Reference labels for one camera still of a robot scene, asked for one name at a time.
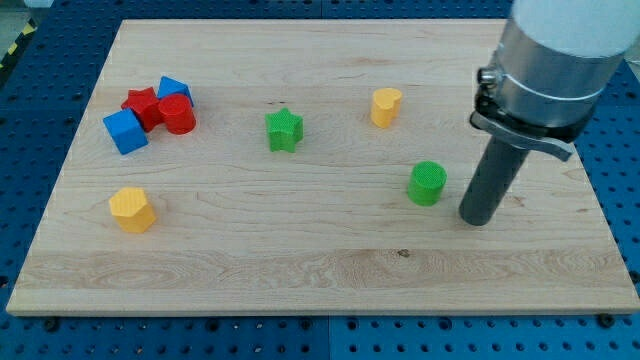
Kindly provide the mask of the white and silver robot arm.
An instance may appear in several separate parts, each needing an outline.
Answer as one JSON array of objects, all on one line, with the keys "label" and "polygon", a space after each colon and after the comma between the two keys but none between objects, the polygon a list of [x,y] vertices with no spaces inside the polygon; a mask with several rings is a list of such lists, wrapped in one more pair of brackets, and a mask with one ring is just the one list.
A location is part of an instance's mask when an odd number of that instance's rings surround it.
[{"label": "white and silver robot arm", "polygon": [[470,124],[490,134],[459,206],[487,224],[527,155],[561,161],[639,36],[638,0],[515,0],[489,64],[477,71]]}]

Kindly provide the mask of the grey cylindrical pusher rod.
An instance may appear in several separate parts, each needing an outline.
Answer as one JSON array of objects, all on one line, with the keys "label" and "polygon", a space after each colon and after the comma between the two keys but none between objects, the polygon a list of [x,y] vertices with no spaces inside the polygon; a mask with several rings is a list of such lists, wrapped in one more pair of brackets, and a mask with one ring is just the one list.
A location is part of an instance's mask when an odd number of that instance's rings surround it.
[{"label": "grey cylindrical pusher rod", "polygon": [[528,154],[496,137],[490,139],[459,205],[466,223],[483,226],[491,220]]}]

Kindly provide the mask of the black clamp with silver lever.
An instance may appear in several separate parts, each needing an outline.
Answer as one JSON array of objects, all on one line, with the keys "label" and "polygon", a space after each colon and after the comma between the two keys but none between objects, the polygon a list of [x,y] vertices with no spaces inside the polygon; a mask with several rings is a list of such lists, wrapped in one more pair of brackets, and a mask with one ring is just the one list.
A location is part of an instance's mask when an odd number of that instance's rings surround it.
[{"label": "black clamp with silver lever", "polygon": [[473,127],[518,150],[538,151],[567,161],[572,142],[593,115],[593,99],[558,98],[521,86],[496,65],[477,71],[479,88]]}]

